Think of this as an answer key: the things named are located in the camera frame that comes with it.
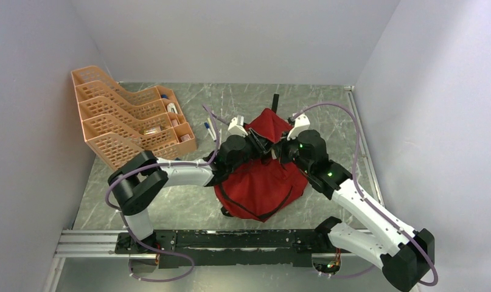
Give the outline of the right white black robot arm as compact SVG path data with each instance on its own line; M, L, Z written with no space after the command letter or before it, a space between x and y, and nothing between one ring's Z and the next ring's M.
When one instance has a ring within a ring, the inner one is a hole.
M372 200L350 171L329 158L326 142L317 131L284 137L276 147L283 163L293 163L314 190L345 208L369 230L365 234L336 218L329 219L315 237L321 251L336 247L361 257L380 269L399 291L411 291L426 273L436 272L434 235L425 228L417 231Z

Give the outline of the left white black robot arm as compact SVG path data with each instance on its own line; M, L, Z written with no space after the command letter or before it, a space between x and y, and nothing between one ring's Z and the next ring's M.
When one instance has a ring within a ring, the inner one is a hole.
M131 245L141 253L155 247L156 236L148 207L163 188L216 186L228 181L241 165L268 153L272 145L256 134L231 135L204 159L171 161L157 158L150 150L136 155L108 178L110 193L133 233Z

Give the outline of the red backpack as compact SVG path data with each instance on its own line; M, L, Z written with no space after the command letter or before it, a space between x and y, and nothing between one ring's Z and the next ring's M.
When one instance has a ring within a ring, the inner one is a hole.
M265 137L273 145L292 129L276 113L278 98L275 94L272 107L244 125L248 134ZM273 145L261 158L241 165L228 181L213 186L223 215L265 222L303 195L307 179L294 164L282 164L271 152Z

